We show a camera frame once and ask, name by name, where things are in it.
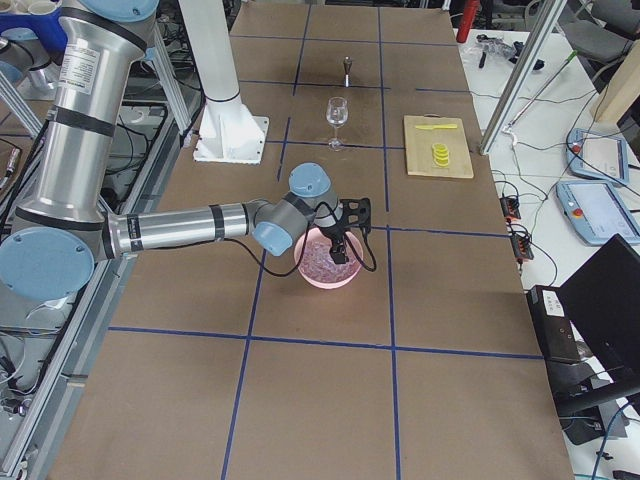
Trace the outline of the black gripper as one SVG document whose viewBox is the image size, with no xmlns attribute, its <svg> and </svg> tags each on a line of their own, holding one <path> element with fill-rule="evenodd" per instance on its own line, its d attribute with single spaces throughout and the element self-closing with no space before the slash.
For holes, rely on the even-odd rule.
<svg viewBox="0 0 640 480">
<path fill-rule="evenodd" d="M 344 265 L 349 262 L 348 255 L 346 253 L 346 233 L 349 231 L 349 227 L 345 226 L 343 222 L 338 221 L 331 226 L 320 227 L 321 233 L 331 241 L 331 247 L 329 250 L 330 257 L 335 265 Z"/>
</svg>

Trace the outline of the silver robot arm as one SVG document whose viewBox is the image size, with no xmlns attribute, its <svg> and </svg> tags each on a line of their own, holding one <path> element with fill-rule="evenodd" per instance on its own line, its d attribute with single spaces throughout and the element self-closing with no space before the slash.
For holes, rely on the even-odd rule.
<svg viewBox="0 0 640 480">
<path fill-rule="evenodd" d="M 18 87 L 25 80 L 39 94 L 53 94 L 60 68 L 36 34 L 24 27 L 1 33 L 1 73 Z"/>
<path fill-rule="evenodd" d="M 67 35 L 53 110 L 34 190 L 15 209 L 1 244 L 1 280 L 40 302 L 84 287 L 95 265 L 145 250 L 251 236 L 274 256 L 315 227 L 330 255 L 346 262 L 346 203 L 315 163 L 296 167 L 277 203 L 244 203 L 151 214 L 105 214 L 98 199 L 131 65 L 153 38 L 153 1 L 65 1 Z"/>
</svg>

